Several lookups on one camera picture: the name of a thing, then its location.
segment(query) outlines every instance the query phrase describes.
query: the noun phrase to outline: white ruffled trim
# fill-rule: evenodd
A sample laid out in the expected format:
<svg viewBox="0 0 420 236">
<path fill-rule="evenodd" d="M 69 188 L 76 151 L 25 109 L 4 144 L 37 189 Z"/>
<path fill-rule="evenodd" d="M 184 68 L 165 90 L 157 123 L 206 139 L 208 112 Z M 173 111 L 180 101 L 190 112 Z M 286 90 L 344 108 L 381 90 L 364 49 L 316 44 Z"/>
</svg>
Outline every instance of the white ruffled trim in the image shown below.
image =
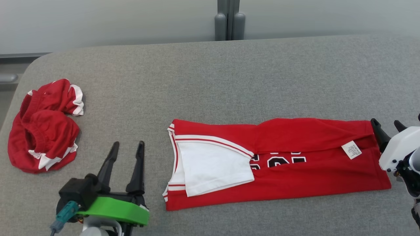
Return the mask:
<svg viewBox="0 0 420 236">
<path fill-rule="evenodd" d="M 70 85 L 70 88 L 68 89 L 68 91 L 70 92 L 70 89 L 73 88 L 74 89 L 74 93 L 76 94 L 76 98 L 73 101 L 73 104 L 76 105 L 76 109 L 74 109 L 73 111 L 73 116 L 78 116 L 78 115 L 83 115 L 83 106 L 84 103 L 81 101 L 81 98 L 83 97 L 83 93 L 81 92 L 81 89 L 79 86 L 77 85 Z"/>
<path fill-rule="evenodd" d="M 75 152 L 78 146 L 76 143 L 73 143 L 72 147 L 68 147 L 66 152 L 63 155 L 63 158 L 67 156 L 68 153 Z M 29 150 L 29 154 L 31 154 L 34 158 L 39 159 L 38 169 L 42 169 L 45 167 L 46 170 L 51 168 L 52 165 L 55 163 L 60 162 L 63 158 L 55 157 L 54 159 L 48 158 L 45 153 L 35 152 L 35 150 Z"/>
</svg>

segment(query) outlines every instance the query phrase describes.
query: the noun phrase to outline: red garment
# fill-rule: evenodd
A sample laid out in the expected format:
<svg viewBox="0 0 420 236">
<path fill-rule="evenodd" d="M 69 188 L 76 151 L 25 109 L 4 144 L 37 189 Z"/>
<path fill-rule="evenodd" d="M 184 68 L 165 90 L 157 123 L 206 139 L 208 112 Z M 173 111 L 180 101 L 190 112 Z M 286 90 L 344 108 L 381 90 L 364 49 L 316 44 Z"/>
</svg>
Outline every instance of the red garment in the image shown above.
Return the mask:
<svg viewBox="0 0 420 236">
<path fill-rule="evenodd" d="M 173 177 L 163 194 L 168 211 L 391 188 L 386 172 L 379 166 L 381 154 L 369 121 L 277 118 L 260 125 L 207 125 L 174 120 L 168 130 L 175 153 Z M 350 141 L 362 152 L 354 159 L 341 147 Z M 191 155 L 198 150 L 194 149 L 196 143 L 248 156 L 255 180 L 188 197 L 187 172 L 194 167 L 186 165 L 184 159 L 197 163 L 203 158 L 203 153 Z M 222 155 L 212 155 L 215 161 L 225 161 Z M 183 174 L 186 183 L 182 183 Z M 211 182 L 208 178 L 203 177 L 205 183 Z"/>
<path fill-rule="evenodd" d="M 28 92 L 9 135 L 12 165 L 24 172 L 40 173 L 73 161 L 79 127 L 64 113 L 83 115 L 82 96 L 81 89 L 67 79 Z"/>
</svg>

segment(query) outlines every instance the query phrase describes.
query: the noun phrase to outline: red jersey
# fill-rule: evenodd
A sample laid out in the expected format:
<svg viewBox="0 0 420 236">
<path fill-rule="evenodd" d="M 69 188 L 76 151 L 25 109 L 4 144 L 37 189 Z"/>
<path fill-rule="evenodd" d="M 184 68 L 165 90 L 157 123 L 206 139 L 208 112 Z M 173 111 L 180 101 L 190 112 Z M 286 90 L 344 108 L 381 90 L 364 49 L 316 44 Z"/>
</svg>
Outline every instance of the red jersey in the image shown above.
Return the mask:
<svg viewBox="0 0 420 236">
<path fill-rule="evenodd" d="M 391 188 L 369 121 L 277 118 L 259 125 L 174 120 L 167 210 Z M 354 141 L 350 159 L 342 145 Z"/>
</svg>

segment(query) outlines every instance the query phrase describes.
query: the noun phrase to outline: green plastic part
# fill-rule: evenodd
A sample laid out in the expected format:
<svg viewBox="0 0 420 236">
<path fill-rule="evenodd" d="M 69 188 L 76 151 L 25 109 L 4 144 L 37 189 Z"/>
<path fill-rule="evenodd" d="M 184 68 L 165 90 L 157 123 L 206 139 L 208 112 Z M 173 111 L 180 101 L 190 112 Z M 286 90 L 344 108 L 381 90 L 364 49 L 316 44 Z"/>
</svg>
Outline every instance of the green plastic part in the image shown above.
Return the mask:
<svg viewBox="0 0 420 236">
<path fill-rule="evenodd" d="M 149 221 L 149 211 L 146 208 L 110 197 L 98 197 L 87 211 L 79 211 L 77 214 L 94 215 L 143 226 Z"/>
</svg>

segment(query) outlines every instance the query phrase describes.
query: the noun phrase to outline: gray fabric surface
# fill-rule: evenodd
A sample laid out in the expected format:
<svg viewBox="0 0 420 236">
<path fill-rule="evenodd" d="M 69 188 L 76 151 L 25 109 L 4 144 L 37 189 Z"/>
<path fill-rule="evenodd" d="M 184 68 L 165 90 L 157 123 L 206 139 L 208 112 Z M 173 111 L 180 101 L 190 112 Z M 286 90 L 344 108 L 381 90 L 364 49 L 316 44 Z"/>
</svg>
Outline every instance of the gray fabric surface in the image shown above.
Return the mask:
<svg viewBox="0 0 420 236">
<path fill-rule="evenodd" d="M 412 199 L 392 189 L 335 196 L 243 202 L 166 212 L 161 196 L 172 173 L 166 128 L 172 119 L 224 124 L 275 118 L 377 118 L 419 125 L 420 41 L 387 35 L 111 46 L 58 52 L 33 62 L 0 131 L 2 235 L 49 235 L 58 190 L 97 173 L 120 141 L 111 179 L 123 191 L 139 140 L 146 143 L 150 224 L 133 235 L 417 235 Z M 76 160 L 32 175 L 9 163 L 7 140 L 24 95 L 60 78 L 80 86 L 85 113 Z M 76 236 L 80 224 L 61 235 Z"/>
</svg>

